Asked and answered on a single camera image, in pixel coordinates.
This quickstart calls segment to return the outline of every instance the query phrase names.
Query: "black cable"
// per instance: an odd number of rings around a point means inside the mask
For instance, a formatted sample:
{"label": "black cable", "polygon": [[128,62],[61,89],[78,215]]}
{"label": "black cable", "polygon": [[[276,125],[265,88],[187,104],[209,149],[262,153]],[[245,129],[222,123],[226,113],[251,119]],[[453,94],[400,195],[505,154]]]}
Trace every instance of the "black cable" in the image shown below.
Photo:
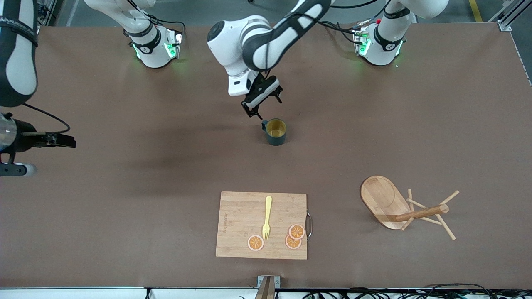
{"label": "black cable", "polygon": [[43,5],[43,6],[44,6],[44,7],[43,7],[43,10],[44,10],[45,12],[49,12],[50,15],[53,16],[54,19],[57,20],[57,17],[55,16],[55,14],[52,13],[52,11],[48,8],[48,6],[46,6],[46,5]]}
{"label": "black cable", "polygon": [[146,288],[146,297],[144,299],[149,299],[149,294],[152,292],[152,288]]}
{"label": "black cable", "polygon": [[526,296],[532,296],[532,295],[530,295],[530,294],[520,294],[520,295],[517,295],[517,296],[512,297],[510,299],[517,299],[517,298],[525,299]]}
{"label": "black cable", "polygon": [[314,18],[313,16],[310,16],[308,14],[304,14],[304,13],[292,13],[291,15],[288,16],[288,18],[291,18],[293,16],[304,16],[306,18],[309,18],[311,20],[313,20],[314,22],[326,27],[326,28],[329,28],[329,29],[332,29],[332,30],[335,30],[335,31],[340,31],[340,32],[345,32],[345,33],[349,33],[349,34],[352,34],[353,33],[353,30],[352,29],[344,29],[344,28],[341,28],[340,26],[338,25],[335,25],[329,21],[320,21],[316,18]]}
{"label": "black cable", "polygon": [[335,295],[333,295],[333,294],[331,294],[329,292],[324,292],[324,294],[327,294],[327,295],[331,296],[334,299],[338,299],[338,297],[336,297]]}
{"label": "black cable", "polygon": [[373,18],[375,19],[376,17],[378,17],[386,9],[386,7],[388,7],[388,4],[390,4],[391,1],[392,0],[388,0],[388,2],[386,2],[383,8]]}
{"label": "black cable", "polygon": [[421,296],[419,296],[418,298],[423,298],[423,299],[427,299],[429,296],[432,295],[432,293],[437,289],[437,288],[440,288],[440,287],[445,287],[445,286],[476,286],[480,289],[482,289],[491,299],[497,299],[496,296],[493,295],[492,292],[488,291],[485,287],[481,286],[481,285],[477,285],[477,284],[439,284],[439,285],[435,285],[434,287],[432,287],[428,292],[426,292],[425,294],[422,294]]}
{"label": "black cable", "polygon": [[368,2],[365,2],[365,3],[351,5],[351,6],[331,5],[330,8],[332,8],[332,9],[356,9],[358,7],[363,7],[363,6],[366,6],[366,5],[370,5],[371,3],[375,3],[377,1],[379,1],[379,0],[371,0],[371,1],[368,1]]}
{"label": "black cable", "polygon": [[[511,295],[505,295],[504,293],[510,293],[512,292],[513,294]],[[504,290],[501,290],[497,293],[495,293],[495,296],[508,296],[508,297],[514,297],[516,295],[516,293],[526,293],[528,295],[532,295],[532,292],[528,291],[528,290],[522,290],[522,289],[504,289]]]}
{"label": "black cable", "polygon": [[156,16],[152,15],[152,14],[149,14],[149,13],[146,13],[144,12],[143,10],[141,10],[138,5],[133,1],[133,0],[126,0],[131,6],[133,6],[134,9],[136,9],[138,12],[142,13],[143,15],[147,16],[148,17],[148,20],[150,23],[152,23],[153,25],[160,25],[161,23],[168,23],[168,24],[175,24],[175,23],[178,23],[178,24],[181,24],[183,26],[183,31],[185,31],[185,23],[181,22],[181,21],[164,21],[164,20],[161,20],[159,18],[157,18]]}
{"label": "black cable", "polygon": [[362,42],[360,42],[360,41],[355,41],[354,39],[351,40],[351,39],[349,38],[349,36],[346,35],[345,32],[340,31],[340,33],[345,37],[345,39],[349,40],[350,42],[352,42],[352,43],[354,43],[354,44],[357,44],[357,45],[362,45]]}
{"label": "black cable", "polygon": [[306,299],[308,297],[312,296],[312,298],[314,299],[314,292],[310,292],[308,294],[306,294],[305,296],[303,296],[301,299]]}
{"label": "black cable", "polygon": [[53,114],[51,114],[51,113],[48,113],[48,112],[46,112],[46,111],[44,111],[44,110],[41,110],[41,109],[39,109],[39,108],[37,108],[37,107],[34,107],[34,106],[30,105],[30,104],[26,104],[26,103],[24,103],[24,104],[22,104],[22,105],[24,105],[24,106],[26,106],[26,107],[28,107],[28,108],[32,108],[33,110],[36,110],[36,111],[38,111],[38,112],[40,112],[40,113],[46,114],[47,116],[49,116],[49,117],[55,119],[56,121],[58,121],[58,122],[60,122],[60,123],[62,123],[62,124],[64,124],[64,125],[66,126],[66,129],[64,129],[64,130],[62,130],[62,131],[48,132],[48,133],[62,134],[62,133],[66,133],[66,132],[70,131],[70,126],[69,126],[69,124],[66,123],[65,121],[63,121],[62,119],[58,118],[57,116],[55,116],[55,115],[53,115]]}

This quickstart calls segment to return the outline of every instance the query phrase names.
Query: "cutting board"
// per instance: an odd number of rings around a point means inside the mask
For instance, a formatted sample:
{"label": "cutting board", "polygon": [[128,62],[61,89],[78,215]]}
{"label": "cutting board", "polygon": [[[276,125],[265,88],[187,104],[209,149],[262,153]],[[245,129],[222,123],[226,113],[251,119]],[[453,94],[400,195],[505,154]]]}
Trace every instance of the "cutting board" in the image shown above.
{"label": "cutting board", "polygon": [[[262,236],[266,196],[272,197],[270,236],[264,247],[252,251],[247,241],[252,235]],[[306,260],[307,241],[298,249],[285,245],[288,228],[294,224],[305,227],[306,194],[222,192],[216,256],[250,259]]]}

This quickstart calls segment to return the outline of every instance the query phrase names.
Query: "table surface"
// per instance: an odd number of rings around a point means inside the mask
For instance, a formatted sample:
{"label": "table surface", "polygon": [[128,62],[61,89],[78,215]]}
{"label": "table surface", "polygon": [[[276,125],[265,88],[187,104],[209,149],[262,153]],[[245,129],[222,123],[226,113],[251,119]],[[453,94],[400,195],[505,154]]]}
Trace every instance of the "table surface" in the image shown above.
{"label": "table surface", "polygon": [[[30,103],[78,148],[19,154],[39,174],[1,179],[1,286],[532,287],[532,89],[494,23],[414,24],[386,67],[313,28],[272,71],[283,104],[261,107],[287,122],[279,147],[227,95],[208,28],[187,28],[188,59],[162,69],[121,30],[41,30]],[[373,175],[427,206],[459,190],[444,215],[458,239],[382,227],[360,199]],[[309,259],[215,257],[221,191],[308,194]]]}

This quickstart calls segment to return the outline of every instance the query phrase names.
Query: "dark green mug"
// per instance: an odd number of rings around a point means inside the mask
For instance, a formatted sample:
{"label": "dark green mug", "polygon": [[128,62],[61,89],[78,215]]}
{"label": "dark green mug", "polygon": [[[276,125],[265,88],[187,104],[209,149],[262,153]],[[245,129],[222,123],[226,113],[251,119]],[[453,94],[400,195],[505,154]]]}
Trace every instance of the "dark green mug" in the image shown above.
{"label": "dark green mug", "polygon": [[286,124],[284,121],[274,118],[262,121],[262,130],[266,132],[266,139],[271,145],[281,145],[285,142]]}

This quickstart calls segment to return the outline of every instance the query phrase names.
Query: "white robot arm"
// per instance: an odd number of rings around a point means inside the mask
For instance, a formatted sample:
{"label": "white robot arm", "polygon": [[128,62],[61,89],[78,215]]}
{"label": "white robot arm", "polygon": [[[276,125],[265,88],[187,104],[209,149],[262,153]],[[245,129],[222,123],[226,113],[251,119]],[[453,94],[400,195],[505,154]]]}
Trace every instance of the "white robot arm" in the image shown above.
{"label": "white robot arm", "polygon": [[[37,1],[0,0],[0,106],[25,104],[37,89],[35,48],[37,47]],[[35,173],[31,164],[14,163],[16,153],[32,147],[76,147],[66,132],[37,132],[30,123],[14,119],[11,113],[0,113],[1,176],[29,176]]]}
{"label": "white robot arm", "polygon": [[447,7],[449,0],[389,0],[380,24],[361,30],[355,40],[357,53],[374,65],[386,65],[399,55],[403,38],[414,14],[432,19]]}
{"label": "white robot arm", "polygon": [[133,41],[137,57],[149,68],[160,68],[179,55],[182,32],[155,25],[144,12],[153,7],[155,0],[85,0],[87,5],[100,11],[118,24]]}
{"label": "white robot arm", "polygon": [[275,67],[286,51],[325,15],[335,0],[299,0],[273,28],[266,18],[252,15],[238,21],[220,21],[207,36],[207,44],[229,75],[231,96],[246,95],[242,107],[252,117],[268,96],[280,102],[282,88],[275,76],[260,72]]}
{"label": "white robot arm", "polygon": [[[275,96],[280,102],[279,80],[275,76],[264,78],[260,72],[277,65],[284,53],[334,2],[299,0],[273,28],[259,15],[238,21],[220,21],[211,28],[207,36],[209,49],[229,75],[229,95],[246,95],[241,105],[248,116],[260,118],[259,105],[268,96]],[[412,13],[430,19],[440,14],[447,3],[448,0],[388,0],[380,25],[373,23],[366,27],[367,32],[357,36],[357,43],[361,44],[357,52],[370,63],[389,64],[398,54],[404,34],[412,23]]]}

